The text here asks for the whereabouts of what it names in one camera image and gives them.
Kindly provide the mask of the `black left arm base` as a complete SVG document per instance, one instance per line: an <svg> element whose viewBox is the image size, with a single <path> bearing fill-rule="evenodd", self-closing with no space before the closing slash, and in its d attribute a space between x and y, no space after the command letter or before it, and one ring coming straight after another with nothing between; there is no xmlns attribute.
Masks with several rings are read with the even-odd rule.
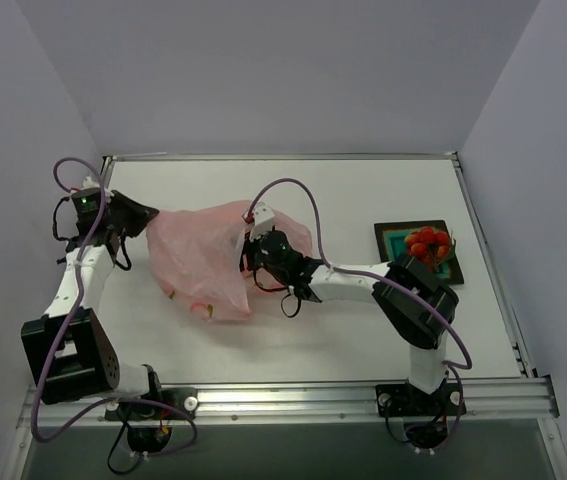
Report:
<svg viewBox="0 0 567 480"><path fill-rule="evenodd" d="M143 398L175 407L190 419L196 417L199 405L199 391L191 386L166 387L162 388L158 394L146 394ZM181 419L181 416L165 407L137 403L130 405L127 403L109 403L106 405L105 421L116 421L119 419L119 415L132 422Z"/></svg>

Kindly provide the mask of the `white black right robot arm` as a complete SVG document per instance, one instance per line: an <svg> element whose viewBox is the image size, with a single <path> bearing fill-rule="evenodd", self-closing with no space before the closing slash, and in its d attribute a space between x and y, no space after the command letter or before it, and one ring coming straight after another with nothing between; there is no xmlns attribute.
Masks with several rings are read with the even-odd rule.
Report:
<svg viewBox="0 0 567 480"><path fill-rule="evenodd" d="M425 394L442 385L449 328L459 303L457 294L417 260L405 254L370 266L329 266L295 250L277 229L245 235L243 271L263 269L303 302L344 300L377 305L409 345L408 382Z"/></svg>

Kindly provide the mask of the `pink plastic bag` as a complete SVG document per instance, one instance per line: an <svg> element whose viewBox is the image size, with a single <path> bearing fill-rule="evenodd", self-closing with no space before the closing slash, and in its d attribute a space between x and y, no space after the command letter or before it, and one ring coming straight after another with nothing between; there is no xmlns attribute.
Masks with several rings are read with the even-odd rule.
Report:
<svg viewBox="0 0 567 480"><path fill-rule="evenodd" d="M240 270L250 202L161 211L146 227L149 268L161 290L204 321L246 321L262 296Z"/></svg>

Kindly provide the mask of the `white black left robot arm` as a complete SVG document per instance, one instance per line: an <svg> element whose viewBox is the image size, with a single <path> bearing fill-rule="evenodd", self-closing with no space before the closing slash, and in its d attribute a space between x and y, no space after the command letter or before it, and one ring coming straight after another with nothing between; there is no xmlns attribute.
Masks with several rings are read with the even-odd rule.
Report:
<svg viewBox="0 0 567 480"><path fill-rule="evenodd" d="M141 397L158 401L160 383L151 366L130 366L117 356L97 313L105 282L127 253L125 242L140 235L158 215L120 192L101 201L97 187L61 199L73 204L78 234L66 238L52 224L53 237L66 244L65 273L43 315L25 323L21 340L30 370L46 405L90 397Z"/></svg>

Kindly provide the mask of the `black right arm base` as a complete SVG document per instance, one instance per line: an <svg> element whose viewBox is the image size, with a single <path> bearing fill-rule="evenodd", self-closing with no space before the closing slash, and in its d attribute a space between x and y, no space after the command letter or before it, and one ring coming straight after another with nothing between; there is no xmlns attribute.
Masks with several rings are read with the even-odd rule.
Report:
<svg viewBox="0 0 567 480"><path fill-rule="evenodd" d="M455 416L467 412L465 402L460 402L460 387L457 382L443 381L433 393L427 394L407 381L402 383L377 384L375 395L378 414L381 417L435 417Z"/></svg>

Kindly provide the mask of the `red fake berry cluster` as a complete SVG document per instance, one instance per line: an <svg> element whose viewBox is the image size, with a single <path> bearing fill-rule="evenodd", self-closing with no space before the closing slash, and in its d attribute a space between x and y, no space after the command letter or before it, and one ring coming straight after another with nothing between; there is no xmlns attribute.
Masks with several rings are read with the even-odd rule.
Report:
<svg viewBox="0 0 567 480"><path fill-rule="evenodd" d="M456 262L456 239L447 231L425 226L410 232L404 239L407 253L433 273L452 274Z"/></svg>

